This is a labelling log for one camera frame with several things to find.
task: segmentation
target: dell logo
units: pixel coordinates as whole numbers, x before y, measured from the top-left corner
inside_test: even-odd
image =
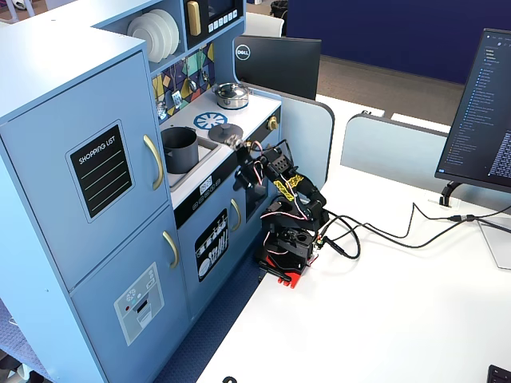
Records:
[[[250,58],[250,48],[246,45],[238,45],[236,48],[236,57],[242,61],[248,60]]]

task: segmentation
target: stack of plates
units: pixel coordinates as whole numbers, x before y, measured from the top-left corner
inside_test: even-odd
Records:
[[[174,18],[164,10],[152,10],[135,18],[128,26],[128,35],[147,42],[149,61],[160,62],[176,52],[179,30]]]

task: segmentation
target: chalkboard label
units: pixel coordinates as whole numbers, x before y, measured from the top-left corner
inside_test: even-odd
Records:
[[[119,125],[79,148],[70,158],[90,218],[132,185]]]

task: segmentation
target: blue floor mat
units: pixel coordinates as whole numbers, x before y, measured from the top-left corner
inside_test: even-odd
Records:
[[[259,285],[247,254],[180,344],[155,383],[195,383]]]

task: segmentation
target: yellow sticker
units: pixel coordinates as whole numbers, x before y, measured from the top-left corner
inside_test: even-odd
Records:
[[[301,180],[303,180],[303,177],[297,174],[293,178],[289,179],[289,184],[291,185],[292,188],[296,188],[296,185],[298,185]]]
[[[289,190],[282,184],[282,182],[276,180],[273,184],[279,189],[279,191],[286,196],[290,201],[294,201],[295,197],[289,192]]]

